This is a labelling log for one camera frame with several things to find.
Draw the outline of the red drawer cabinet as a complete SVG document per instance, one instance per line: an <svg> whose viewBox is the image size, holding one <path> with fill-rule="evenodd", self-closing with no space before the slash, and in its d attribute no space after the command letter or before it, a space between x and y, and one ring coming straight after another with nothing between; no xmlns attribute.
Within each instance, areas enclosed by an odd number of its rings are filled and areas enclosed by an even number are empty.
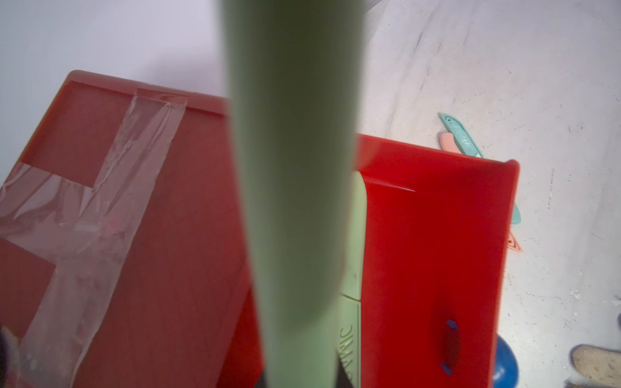
<svg viewBox="0 0 621 388"><path fill-rule="evenodd" d="M75 70L1 186L4 387L253 387L225 101Z"/></svg>

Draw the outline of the red top drawer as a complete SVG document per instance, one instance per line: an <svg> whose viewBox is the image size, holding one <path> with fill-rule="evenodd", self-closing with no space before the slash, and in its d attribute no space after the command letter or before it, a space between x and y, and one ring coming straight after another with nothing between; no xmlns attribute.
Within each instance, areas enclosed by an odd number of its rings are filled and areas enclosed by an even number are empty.
<svg viewBox="0 0 621 388"><path fill-rule="evenodd" d="M366 193L352 387L490 387L518 162L358 139Z"/></svg>

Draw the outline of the teal knife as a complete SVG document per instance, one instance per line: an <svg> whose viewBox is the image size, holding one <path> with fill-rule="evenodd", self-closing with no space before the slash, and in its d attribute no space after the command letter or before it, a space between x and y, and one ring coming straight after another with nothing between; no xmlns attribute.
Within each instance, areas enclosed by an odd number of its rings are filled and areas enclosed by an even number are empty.
<svg viewBox="0 0 621 388"><path fill-rule="evenodd" d="M440 121L445 127L445 132L454 135L454 140L461 151L461 155L467 155L475 158L483 158L483 154L474 142L472 136L469 134L465 126L454 116L446 113L438 113Z"/></svg>

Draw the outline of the light green knife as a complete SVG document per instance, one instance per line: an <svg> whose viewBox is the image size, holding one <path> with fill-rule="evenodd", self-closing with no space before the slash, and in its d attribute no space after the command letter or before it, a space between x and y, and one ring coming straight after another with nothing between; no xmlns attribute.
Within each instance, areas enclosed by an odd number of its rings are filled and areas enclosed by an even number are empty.
<svg viewBox="0 0 621 388"><path fill-rule="evenodd" d="M361 385L362 278L365 255L367 193L362 174L353 173L345 270L341 287L338 354L351 386Z"/></svg>
<svg viewBox="0 0 621 388"><path fill-rule="evenodd" d="M224 1L229 115L269 387L333 387L361 1Z"/></svg>

